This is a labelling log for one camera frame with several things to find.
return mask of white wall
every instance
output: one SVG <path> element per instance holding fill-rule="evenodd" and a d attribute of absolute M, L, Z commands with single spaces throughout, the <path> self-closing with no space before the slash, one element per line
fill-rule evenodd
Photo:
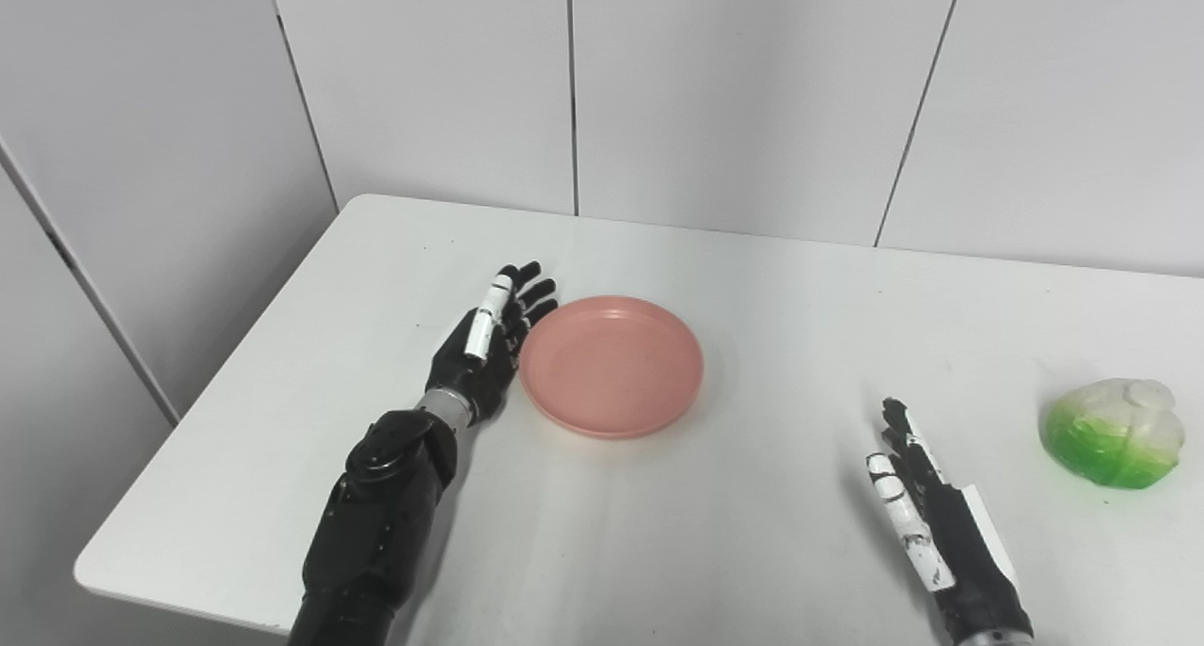
<path fill-rule="evenodd" d="M 79 550 L 170 426 L 4 170 L 0 286 L 0 644 L 281 644 L 75 583 Z"/>
<path fill-rule="evenodd" d="M 951 0 L 573 0 L 584 217 L 874 242 Z"/>
<path fill-rule="evenodd" d="M 277 0 L 331 183 L 572 213 L 567 0 Z"/>
<path fill-rule="evenodd" d="M 0 0 L 0 135 L 183 411 L 335 214 L 272 0 Z"/>
<path fill-rule="evenodd" d="M 958 0 L 883 243 L 1204 277 L 1204 0 Z"/>

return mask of white finger segment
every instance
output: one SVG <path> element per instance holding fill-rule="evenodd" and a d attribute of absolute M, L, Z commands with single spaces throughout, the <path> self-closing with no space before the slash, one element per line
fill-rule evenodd
<path fill-rule="evenodd" d="M 485 291 L 485 300 L 482 300 L 480 308 L 472 318 L 472 328 L 468 330 L 468 340 L 465 342 L 464 354 L 477 360 L 489 360 L 489 343 L 494 338 L 494 327 L 502 324 L 502 310 L 510 300 L 510 291 L 514 289 L 514 280 L 507 274 L 497 274 L 494 283 Z"/>
<path fill-rule="evenodd" d="M 911 568 L 920 576 L 925 588 L 928 592 L 950 589 L 957 582 L 954 573 L 932 540 L 928 522 L 920 516 L 920 510 L 903 486 L 903 480 L 895 474 L 891 460 L 883 454 L 872 454 L 866 458 L 866 467 L 874 482 L 874 491 L 881 497 L 891 526 L 895 527 L 895 534 L 903 544 L 903 550 L 911 561 Z"/>
<path fill-rule="evenodd" d="M 1003 539 L 999 538 L 999 531 L 995 528 L 995 522 L 991 521 L 991 515 L 986 511 L 986 503 L 982 502 L 982 494 L 978 491 L 976 486 L 967 486 L 966 488 L 958 488 L 958 491 L 962 492 L 962 497 L 966 497 L 966 505 L 970 511 L 970 516 L 974 517 L 979 534 L 982 537 L 982 543 L 986 544 L 986 550 L 991 553 L 995 565 L 997 565 L 1004 577 L 1011 581 L 1011 586 L 1016 588 L 1016 592 L 1020 592 L 1020 583 L 1016 582 L 1016 567 L 1011 564 L 1011 557 L 1008 557 L 1008 551 L 1003 547 Z"/>

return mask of robotic hand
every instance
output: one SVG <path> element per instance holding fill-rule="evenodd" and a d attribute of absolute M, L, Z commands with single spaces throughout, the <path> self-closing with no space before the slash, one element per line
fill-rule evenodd
<path fill-rule="evenodd" d="M 535 261 L 504 266 L 436 351 L 418 405 L 380 415 L 352 449 L 309 544 L 289 646 L 385 642 L 455 479 L 459 437 L 496 414 L 527 332 L 556 308 L 550 278 L 520 294 L 539 273 Z"/>
<path fill-rule="evenodd" d="M 955 488 L 897 398 L 883 402 L 891 454 L 866 464 L 891 526 L 957 646 L 1032 646 L 1016 573 L 975 487 Z"/>

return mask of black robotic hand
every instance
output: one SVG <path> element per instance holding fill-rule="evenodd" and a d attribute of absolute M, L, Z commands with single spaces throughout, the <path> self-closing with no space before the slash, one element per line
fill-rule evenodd
<path fill-rule="evenodd" d="M 418 407 L 380 415 L 352 449 L 309 544 L 289 646 L 385 642 L 455 479 L 460 428 L 496 414 L 527 332 L 556 308 L 554 281 L 523 291 L 539 272 L 504 266 L 436 351 Z"/>
<path fill-rule="evenodd" d="M 883 402 L 890 454 L 866 458 L 891 526 L 958 646 L 1032 646 L 1015 570 L 978 488 L 945 479 L 898 398 Z"/>
<path fill-rule="evenodd" d="M 545 300 L 556 290 L 550 278 L 523 290 L 541 272 L 538 261 L 523 269 L 514 265 L 500 269 L 480 308 L 465 313 L 431 360 L 426 390 L 452 390 L 464 397 L 473 409 L 471 425 L 491 419 L 500 409 L 518 371 L 523 342 L 556 308 L 555 300 Z"/>

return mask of pink plate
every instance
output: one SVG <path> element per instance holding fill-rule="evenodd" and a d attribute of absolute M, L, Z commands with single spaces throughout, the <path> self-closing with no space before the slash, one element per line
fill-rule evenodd
<path fill-rule="evenodd" d="M 673 313 L 600 295 L 550 313 L 529 334 L 519 377 L 543 415 L 591 437 L 654 433 L 702 387 L 702 349 Z"/>

